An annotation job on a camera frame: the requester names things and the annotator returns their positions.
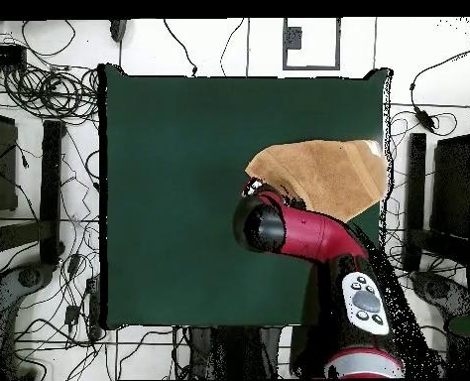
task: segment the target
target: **wire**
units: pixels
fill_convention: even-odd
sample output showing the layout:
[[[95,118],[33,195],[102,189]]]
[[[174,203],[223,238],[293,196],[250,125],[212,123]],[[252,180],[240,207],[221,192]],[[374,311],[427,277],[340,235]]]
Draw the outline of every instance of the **wire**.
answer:
[[[230,37],[228,38],[228,41],[226,42],[226,45],[224,46],[223,54],[221,55],[221,59],[219,60],[219,64],[221,64],[221,70],[223,72],[223,75],[226,76],[226,73],[224,72],[223,68],[223,58],[224,54],[226,53],[226,49],[228,48],[228,44],[230,44],[231,37],[233,37],[233,34],[237,32],[237,30],[242,26],[246,18],[242,18],[242,21],[240,21],[240,24],[233,30],[233,32],[230,34]]]
[[[95,176],[95,175],[88,169],[88,160],[89,160],[90,158],[92,158],[95,154],[98,154],[98,153],[99,153],[99,150],[92,152],[92,153],[87,157],[87,159],[85,160],[85,170],[87,171],[87,173],[88,173],[92,178],[97,179],[97,180],[99,180],[99,177]]]
[[[470,54],[470,50],[468,50],[467,52],[463,52],[463,53],[459,53],[455,56],[452,56],[451,58],[449,59],[446,59],[444,60],[443,62],[441,63],[438,63],[438,64],[435,64],[435,65],[431,65],[427,68],[425,68],[424,70],[420,71],[413,79],[413,82],[411,83],[410,85],[410,93],[411,93],[411,104],[413,106],[413,109],[414,109],[414,114],[416,116],[416,118],[418,119],[419,123],[425,127],[428,131],[430,131],[431,133],[434,133],[434,134],[437,134],[438,136],[448,136],[450,133],[448,134],[439,134],[437,133],[435,130],[437,130],[437,125],[438,124],[434,124],[434,120],[433,120],[433,116],[429,116],[427,114],[426,111],[423,111],[421,110],[415,103],[414,103],[414,98],[413,98],[413,93],[414,93],[414,89],[416,88],[416,80],[418,79],[419,76],[421,76],[422,74],[424,74],[426,71],[429,71],[433,68],[436,68],[436,67],[439,67],[440,65],[443,65],[443,64],[446,64],[448,62],[452,62],[452,61],[456,61],[456,60],[459,60],[459,59],[462,59],[464,57],[466,57],[467,55]]]
[[[446,59],[444,60],[443,62],[441,63],[438,63],[438,64],[435,64],[435,65],[431,65],[427,68],[425,68],[424,70],[420,71],[413,79],[413,82],[411,83],[411,86],[410,86],[410,91],[411,91],[411,104],[413,105],[413,107],[416,108],[416,105],[414,104],[414,100],[413,100],[413,92],[414,92],[414,89],[416,87],[416,80],[418,79],[419,76],[421,76],[422,74],[424,74],[426,71],[429,71],[429,70],[432,70],[433,68],[436,68],[436,67],[439,67],[443,64],[446,64],[448,62],[451,62],[451,61],[454,61],[454,60],[458,60],[458,59],[462,59],[464,58],[465,56],[469,55],[470,54],[470,50],[468,50],[467,52],[463,52],[463,53],[459,53],[455,56],[452,56],[451,58],[449,59]]]
[[[45,380],[45,377],[47,376],[48,370],[47,370],[47,367],[46,367],[44,364],[42,364],[41,362],[37,362],[37,361],[31,361],[31,360],[29,360],[29,359],[27,359],[27,358],[22,358],[22,357],[19,356],[17,353],[15,353],[15,356],[17,357],[17,359],[19,359],[19,360],[22,361],[22,362],[28,362],[28,363],[30,363],[30,364],[38,365],[38,366],[42,367],[42,368],[45,370],[45,372],[43,373],[43,377],[41,377],[41,380],[40,380],[40,381]]]
[[[117,376],[117,381],[119,381],[122,377],[122,362],[124,362],[126,359],[130,358],[131,356],[133,356],[136,352],[138,352],[138,349],[140,349],[140,346],[142,345],[142,343],[144,342],[145,338],[149,335],[149,334],[171,334],[172,331],[148,331],[147,333],[145,333],[143,335],[143,337],[141,338],[140,342],[138,343],[138,346],[135,348],[135,350],[133,350],[129,355],[125,356],[124,358],[122,358],[119,362],[119,374]]]
[[[174,39],[180,44],[180,46],[183,48],[184,52],[185,52],[185,56],[187,57],[187,61],[192,65],[192,76],[195,77],[196,76],[196,72],[198,71],[198,67],[196,67],[196,64],[194,64],[191,59],[189,58],[189,53],[187,52],[187,48],[185,47],[185,45],[183,43],[181,43],[178,38],[176,37],[176,35],[172,32],[172,30],[170,29],[170,27],[168,26],[168,23],[167,23],[167,20],[166,19],[163,19],[163,22],[165,23],[165,26],[167,27],[168,29],[168,32],[170,32],[170,35],[172,37],[174,37]]]
[[[74,40],[74,37],[76,37],[76,31],[74,30],[74,27],[72,26],[72,24],[69,21],[67,21],[66,19],[64,19],[64,21],[71,28],[71,31],[72,31],[71,38],[69,39],[69,41],[67,42],[67,44],[64,47],[62,47],[60,50],[58,50],[54,53],[50,53],[50,54],[38,53],[36,50],[34,50],[30,47],[29,43],[27,42],[27,38],[25,36],[25,29],[26,29],[26,27],[27,27],[27,25],[29,24],[30,21],[24,21],[24,24],[22,25],[22,38],[24,39],[24,42],[27,44],[28,49],[35,56],[41,56],[41,57],[53,57],[53,56],[56,56],[59,53],[62,53],[67,47],[69,47],[71,45],[72,40]]]
[[[421,325],[420,326],[420,329],[424,329],[424,328],[430,328],[431,330],[437,331],[438,333],[441,333],[443,336],[448,338],[448,335],[446,334],[446,332],[441,330],[441,328],[436,327],[435,325]]]

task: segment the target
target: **dark green table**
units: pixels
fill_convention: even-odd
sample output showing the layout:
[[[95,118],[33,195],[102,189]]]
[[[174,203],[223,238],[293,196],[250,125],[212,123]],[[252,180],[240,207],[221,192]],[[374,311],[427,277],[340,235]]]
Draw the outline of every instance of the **dark green table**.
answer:
[[[131,77],[108,65],[108,325],[300,323],[309,265],[233,237],[244,170],[274,144],[382,142],[388,74]],[[378,220],[377,204],[353,222],[377,241]]]

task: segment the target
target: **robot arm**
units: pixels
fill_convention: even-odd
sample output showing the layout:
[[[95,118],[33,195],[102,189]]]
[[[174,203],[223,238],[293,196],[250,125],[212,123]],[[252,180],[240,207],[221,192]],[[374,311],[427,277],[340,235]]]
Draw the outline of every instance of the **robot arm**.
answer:
[[[242,247],[317,267],[320,343],[316,378],[402,378],[393,329],[367,251],[341,221],[292,207],[259,180],[244,187],[233,219]]]

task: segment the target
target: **black metal stand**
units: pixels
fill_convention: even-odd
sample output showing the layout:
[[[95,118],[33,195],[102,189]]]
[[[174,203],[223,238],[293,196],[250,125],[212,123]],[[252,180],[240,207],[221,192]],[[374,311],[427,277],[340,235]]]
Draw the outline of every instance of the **black metal stand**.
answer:
[[[1,226],[0,252],[39,241],[41,262],[56,266],[63,252],[59,241],[60,158],[65,124],[45,120],[43,127],[40,221]]]
[[[470,267],[470,238],[460,238],[434,229],[423,229],[425,149],[425,134],[411,134],[403,270],[406,272],[419,270],[422,250]]]

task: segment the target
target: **fabric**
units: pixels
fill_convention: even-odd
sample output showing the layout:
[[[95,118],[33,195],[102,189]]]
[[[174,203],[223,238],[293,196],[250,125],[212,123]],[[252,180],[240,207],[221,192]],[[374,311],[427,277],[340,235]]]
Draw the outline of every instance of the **fabric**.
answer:
[[[375,141],[274,145],[256,155],[246,173],[301,198],[307,210],[343,222],[378,203],[387,191],[387,160]]]

